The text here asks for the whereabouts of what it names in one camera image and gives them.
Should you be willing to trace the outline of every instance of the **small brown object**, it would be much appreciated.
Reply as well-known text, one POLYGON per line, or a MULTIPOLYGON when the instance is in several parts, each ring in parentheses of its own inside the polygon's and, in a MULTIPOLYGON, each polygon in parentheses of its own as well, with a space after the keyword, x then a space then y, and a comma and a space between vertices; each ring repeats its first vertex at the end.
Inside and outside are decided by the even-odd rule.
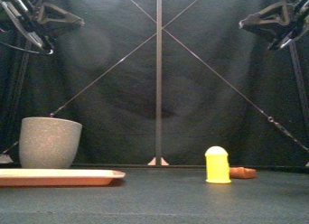
POLYGON ((255 170, 243 167, 228 168, 228 177, 237 179, 251 179, 255 178, 255 170))

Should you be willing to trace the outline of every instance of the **black curtain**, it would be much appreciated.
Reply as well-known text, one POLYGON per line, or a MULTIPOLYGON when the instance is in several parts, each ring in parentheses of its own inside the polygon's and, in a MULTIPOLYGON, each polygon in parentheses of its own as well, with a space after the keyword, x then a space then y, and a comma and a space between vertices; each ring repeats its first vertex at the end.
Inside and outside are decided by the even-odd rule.
MULTIPOLYGON (((48 116, 93 82, 56 114, 83 124, 75 163, 147 164, 155 157, 156 0, 45 1, 85 25, 60 36, 52 56, 29 56, 10 139, 21 118, 48 116)), ((231 165, 307 162, 266 117, 307 143, 290 50, 267 51, 238 27, 277 1, 163 0, 162 156, 172 165, 203 165, 212 145, 226 148, 231 165)), ((306 65, 305 48, 299 53, 306 65)))

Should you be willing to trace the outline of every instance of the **yellow object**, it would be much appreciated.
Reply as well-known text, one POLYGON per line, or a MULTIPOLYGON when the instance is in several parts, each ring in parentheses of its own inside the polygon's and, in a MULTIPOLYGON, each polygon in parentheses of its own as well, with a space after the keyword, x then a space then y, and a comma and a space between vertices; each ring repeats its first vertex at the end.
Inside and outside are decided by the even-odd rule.
POLYGON ((206 181, 210 183, 230 183, 227 151, 212 146, 204 153, 206 160, 206 181))

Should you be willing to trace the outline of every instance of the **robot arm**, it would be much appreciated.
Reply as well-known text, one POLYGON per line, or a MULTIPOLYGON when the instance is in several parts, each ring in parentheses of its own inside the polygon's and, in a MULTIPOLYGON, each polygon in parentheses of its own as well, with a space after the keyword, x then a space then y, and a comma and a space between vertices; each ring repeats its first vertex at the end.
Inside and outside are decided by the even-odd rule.
POLYGON ((48 53, 53 52, 56 37, 83 25, 76 15, 43 0, 0 0, 0 32, 17 30, 48 53))
POLYGON ((239 27, 259 35, 270 42, 267 49, 282 49, 290 41, 297 41, 309 30, 309 0, 294 4, 275 3, 241 20, 239 27))

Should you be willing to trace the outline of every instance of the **gray floor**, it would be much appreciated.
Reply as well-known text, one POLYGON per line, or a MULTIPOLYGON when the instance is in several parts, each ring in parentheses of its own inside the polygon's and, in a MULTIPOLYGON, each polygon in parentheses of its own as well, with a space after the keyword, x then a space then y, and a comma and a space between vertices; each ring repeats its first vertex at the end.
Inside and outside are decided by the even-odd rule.
POLYGON ((309 224, 307 173, 210 184, 200 169, 116 170, 124 180, 107 187, 0 188, 1 224, 309 224))

